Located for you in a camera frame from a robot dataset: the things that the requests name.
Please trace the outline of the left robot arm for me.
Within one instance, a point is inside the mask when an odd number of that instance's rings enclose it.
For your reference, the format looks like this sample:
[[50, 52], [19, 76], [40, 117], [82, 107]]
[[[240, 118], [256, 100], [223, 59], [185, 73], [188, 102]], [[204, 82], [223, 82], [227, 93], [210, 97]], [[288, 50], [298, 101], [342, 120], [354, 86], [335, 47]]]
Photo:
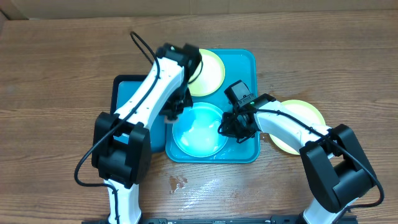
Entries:
[[150, 129], [158, 115], [176, 120], [193, 105], [188, 81], [200, 65], [198, 47], [164, 44], [131, 98], [113, 114], [97, 117], [91, 164], [108, 188], [108, 223], [139, 222], [139, 183], [152, 157]]

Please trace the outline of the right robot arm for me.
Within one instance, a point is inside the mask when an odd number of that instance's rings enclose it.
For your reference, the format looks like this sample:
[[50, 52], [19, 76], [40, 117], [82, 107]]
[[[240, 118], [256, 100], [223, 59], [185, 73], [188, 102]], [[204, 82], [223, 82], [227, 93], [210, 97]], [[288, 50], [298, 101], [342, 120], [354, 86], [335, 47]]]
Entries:
[[273, 135], [300, 154], [314, 199], [295, 223], [356, 223], [346, 212], [374, 186], [376, 174], [353, 130], [313, 123], [274, 97], [228, 93], [232, 111], [223, 114], [218, 133], [242, 143], [257, 132]]

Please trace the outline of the dark green scrub sponge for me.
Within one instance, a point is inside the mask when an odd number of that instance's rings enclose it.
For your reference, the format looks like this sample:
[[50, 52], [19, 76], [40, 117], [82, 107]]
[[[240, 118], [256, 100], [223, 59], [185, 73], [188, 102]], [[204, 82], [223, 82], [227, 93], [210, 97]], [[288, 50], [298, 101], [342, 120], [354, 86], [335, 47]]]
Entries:
[[178, 121], [178, 116], [164, 116], [164, 123], [172, 124]]

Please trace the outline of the light blue plate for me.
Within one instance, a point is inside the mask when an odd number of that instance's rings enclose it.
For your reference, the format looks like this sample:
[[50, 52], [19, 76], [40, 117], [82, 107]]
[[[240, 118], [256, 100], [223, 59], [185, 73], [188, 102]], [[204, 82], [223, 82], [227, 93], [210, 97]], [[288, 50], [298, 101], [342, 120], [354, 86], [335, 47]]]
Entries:
[[185, 108], [172, 125], [172, 136], [177, 146], [193, 157], [209, 157], [227, 143], [228, 138], [218, 133], [223, 112], [211, 103], [194, 103]]

